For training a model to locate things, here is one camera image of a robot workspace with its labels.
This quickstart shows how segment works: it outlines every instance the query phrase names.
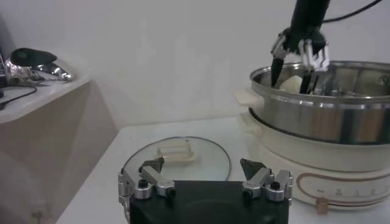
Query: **white surface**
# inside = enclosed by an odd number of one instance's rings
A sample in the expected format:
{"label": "white surface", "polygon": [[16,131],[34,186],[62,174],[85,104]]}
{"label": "white surface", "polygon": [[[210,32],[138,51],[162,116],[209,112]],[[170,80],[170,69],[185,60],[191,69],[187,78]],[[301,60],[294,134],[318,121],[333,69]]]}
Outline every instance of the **white surface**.
{"label": "white surface", "polygon": [[[118,202],[117,174],[134,152],[143,146],[170,136],[200,136],[217,142],[232,160],[231,180],[243,180],[239,159],[247,157],[246,146],[234,117],[206,121],[126,127],[122,129],[90,176],[86,179],[57,224],[126,223]],[[330,211],[316,215],[314,206],[294,200],[290,224],[302,223],[388,223],[388,211]]]}
{"label": "white surface", "polygon": [[[370,0],[331,1],[327,17]],[[49,51],[97,81],[118,128],[234,116],[295,0],[1,0],[1,47]],[[390,1],[324,24],[333,60],[389,62]]]}
{"label": "white surface", "polygon": [[[39,86],[37,87],[37,92],[8,103],[5,106],[5,109],[0,111],[0,124],[21,118],[43,105],[52,102],[56,98],[86,84],[88,81],[89,78],[87,76],[82,76],[76,77],[76,80],[69,83],[52,86]],[[5,90],[4,97],[0,99],[0,102],[18,97],[29,91],[32,91],[32,89],[24,88]]]}

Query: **glass lid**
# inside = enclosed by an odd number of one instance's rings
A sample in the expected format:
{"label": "glass lid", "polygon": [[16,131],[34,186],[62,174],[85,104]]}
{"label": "glass lid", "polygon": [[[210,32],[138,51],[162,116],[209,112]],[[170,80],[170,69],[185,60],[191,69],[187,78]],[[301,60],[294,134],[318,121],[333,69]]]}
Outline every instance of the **glass lid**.
{"label": "glass lid", "polygon": [[225,181],[230,175],[230,158],[217,143],[199,137],[172,137],[151,143],[125,163],[138,170],[143,162],[163,157],[161,174],[170,180]]}

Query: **pot rim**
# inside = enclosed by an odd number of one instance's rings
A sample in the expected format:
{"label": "pot rim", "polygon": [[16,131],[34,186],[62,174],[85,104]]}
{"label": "pot rim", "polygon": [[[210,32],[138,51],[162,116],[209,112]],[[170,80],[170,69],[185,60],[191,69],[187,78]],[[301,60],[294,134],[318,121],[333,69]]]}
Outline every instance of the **pot rim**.
{"label": "pot rim", "polygon": [[[379,63],[379,62],[371,62],[371,61],[331,61],[330,66],[339,66],[346,68],[362,68],[362,65],[366,69],[373,69],[378,71],[388,71],[390,73],[390,64],[388,63]],[[301,67],[301,63],[299,62],[291,62],[285,63],[283,67]],[[390,106],[390,95],[385,96],[366,96],[366,97],[353,97],[353,96],[345,96],[345,97],[334,97],[334,96],[313,96],[307,94],[299,94],[299,93],[290,93],[287,91],[282,91],[279,89],[271,88],[270,86],[262,85],[253,79],[265,72],[269,72],[271,70],[270,66],[259,68],[250,73],[250,80],[252,81],[252,89],[262,95],[263,93],[270,94],[275,97],[282,97],[284,100],[291,99],[293,101],[302,102],[313,102],[313,103],[342,103],[342,104],[375,104],[380,103],[383,106],[383,103],[389,103]]]}

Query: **white table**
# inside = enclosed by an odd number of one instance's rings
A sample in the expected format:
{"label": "white table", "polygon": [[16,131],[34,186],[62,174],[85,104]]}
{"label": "white table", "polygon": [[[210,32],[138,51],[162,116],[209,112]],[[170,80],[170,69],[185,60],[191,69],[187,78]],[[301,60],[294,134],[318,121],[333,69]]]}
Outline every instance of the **white table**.
{"label": "white table", "polygon": [[[210,139],[226,149],[232,161],[230,180],[244,180],[239,159],[247,152],[234,117],[171,124],[123,128],[61,215],[57,224],[122,223],[126,220],[118,202],[118,172],[137,150],[152,142],[172,136],[198,136]],[[330,211],[317,215],[314,206],[294,200],[290,223],[390,223],[390,202],[364,211]]]}

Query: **black base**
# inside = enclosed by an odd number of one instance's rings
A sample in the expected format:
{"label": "black base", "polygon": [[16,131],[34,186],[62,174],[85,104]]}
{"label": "black base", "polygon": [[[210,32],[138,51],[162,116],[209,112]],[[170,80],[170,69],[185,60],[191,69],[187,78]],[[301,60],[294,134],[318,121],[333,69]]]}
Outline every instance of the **black base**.
{"label": "black base", "polygon": [[130,198],[131,224],[288,224],[289,202],[246,203],[240,181],[175,181],[173,200]]}

